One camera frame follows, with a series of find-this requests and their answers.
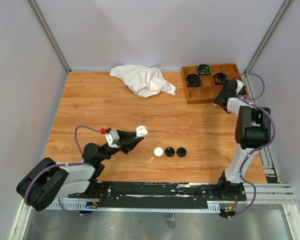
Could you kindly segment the black charging case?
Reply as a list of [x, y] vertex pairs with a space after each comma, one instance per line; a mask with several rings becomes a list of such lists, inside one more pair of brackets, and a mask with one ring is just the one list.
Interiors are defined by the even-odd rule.
[[176, 150], [176, 153], [179, 157], [185, 157], [187, 155], [187, 150], [184, 147], [179, 147]]
[[164, 153], [167, 157], [172, 157], [175, 155], [175, 149], [173, 147], [167, 147], [165, 150], [164, 150]]

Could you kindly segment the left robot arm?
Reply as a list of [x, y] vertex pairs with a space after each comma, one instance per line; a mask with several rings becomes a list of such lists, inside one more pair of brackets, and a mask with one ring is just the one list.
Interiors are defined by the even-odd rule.
[[140, 125], [134, 132], [102, 128], [98, 133], [105, 136], [105, 144], [88, 143], [79, 150], [82, 157], [79, 162], [42, 159], [16, 187], [24, 203], [40, 212], [55, 199], [71, 194], [93, 197], [97, 193], [97, 177], [105, 168], [102, 161], [118, 152], [127, 155], [147, 136], [148, 130]]

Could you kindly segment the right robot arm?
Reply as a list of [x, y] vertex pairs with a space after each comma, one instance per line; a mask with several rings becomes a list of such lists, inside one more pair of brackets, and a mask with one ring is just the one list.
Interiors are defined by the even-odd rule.
[[248, 102], [239, 95], [245, 88], [240, 80], [226, 79], [214, 103], [237, 115], [234, 138], [237, 147], [230, 165], [218, 179], [216, 193], [222, 200], [243, 191], [243, 178], [254, 156], [272, 142], [271, 110]]

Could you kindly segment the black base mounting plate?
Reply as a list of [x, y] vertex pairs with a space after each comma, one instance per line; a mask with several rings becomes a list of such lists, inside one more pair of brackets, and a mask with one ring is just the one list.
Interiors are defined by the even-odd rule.
[[142, 210], [203, 210], [209, 201], [243, 202], [247, 200], [242, 184], [235, 190], [223, 190], [218, 184], [189, 182], [98, 181], [71, 199], [97, 202], [99, 207]]

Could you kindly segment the white crumpled cloth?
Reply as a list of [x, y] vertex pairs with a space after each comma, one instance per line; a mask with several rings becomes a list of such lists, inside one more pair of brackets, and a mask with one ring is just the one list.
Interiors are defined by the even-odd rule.
[[164, 77], [157, 67], [119, 65], [110, 70], [111, 77], [119, 78], [136, 96], [149, 98], [161, 92], [176, 95], [177, 88]]

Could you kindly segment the white round charging case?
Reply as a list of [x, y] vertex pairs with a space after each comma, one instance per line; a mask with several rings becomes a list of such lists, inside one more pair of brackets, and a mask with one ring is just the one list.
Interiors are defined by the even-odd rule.
[[135, 133], [138, 138], [146, 137], [148, 135], [147, 127], [144, 125], [140, 125], [136, 128]]

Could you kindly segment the wooden compartment tray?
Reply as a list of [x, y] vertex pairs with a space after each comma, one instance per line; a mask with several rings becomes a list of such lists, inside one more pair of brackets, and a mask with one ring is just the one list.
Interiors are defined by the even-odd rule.
[[[197, 65], [183, 66], [181, 68], [181, 77], [188, 105], [214, 103], [216, 97], [223, 87], [221, 83], [217, 84], [217, 82], [219, 82], [218, 79], [214, 79], [214, 75], [217, 73], [225, 74], [230, 80], [243, 80], [241, 76], [237, 76], [240, 72], [235, 63], [208, 65], [210, 66], [209, 75], [199, 75]], [[200, 86], [193, 87], [187, 85], [188, 75], [193, 74], [199, 76], [201, 80]]]

